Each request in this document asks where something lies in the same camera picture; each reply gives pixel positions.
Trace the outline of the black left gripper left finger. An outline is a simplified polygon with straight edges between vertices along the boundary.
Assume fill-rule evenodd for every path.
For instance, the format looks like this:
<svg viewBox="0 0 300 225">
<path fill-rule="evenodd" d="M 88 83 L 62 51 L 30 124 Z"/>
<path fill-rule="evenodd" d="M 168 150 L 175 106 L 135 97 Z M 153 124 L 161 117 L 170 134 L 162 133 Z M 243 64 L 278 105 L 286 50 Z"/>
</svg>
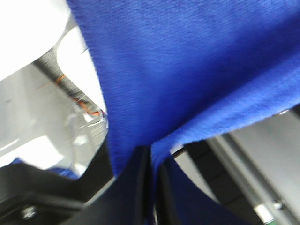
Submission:
<svg viewBox="0 0 300 225">
<path fill-rule="evenodd" d="M 69 225 L 145 224 L 150 150 L 136 147 L 119 176 L 83 210 L 67 220 Z"/>
</svg>

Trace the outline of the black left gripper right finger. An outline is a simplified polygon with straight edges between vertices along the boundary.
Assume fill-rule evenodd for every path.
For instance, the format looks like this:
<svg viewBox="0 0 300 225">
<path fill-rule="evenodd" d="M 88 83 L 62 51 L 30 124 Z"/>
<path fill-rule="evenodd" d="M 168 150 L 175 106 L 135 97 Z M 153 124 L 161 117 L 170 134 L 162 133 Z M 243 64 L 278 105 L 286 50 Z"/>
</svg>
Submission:
<svg viewBox="0 0 300 225">
<path fill-rule="evenodd" d="M 157 180 L 156 212 L 158 225 L 179 225 L 174 195 L 171 189 L 169 172 L 176 165 L 174 161 L 165 161 L 160 169 Z"/>
</svg>

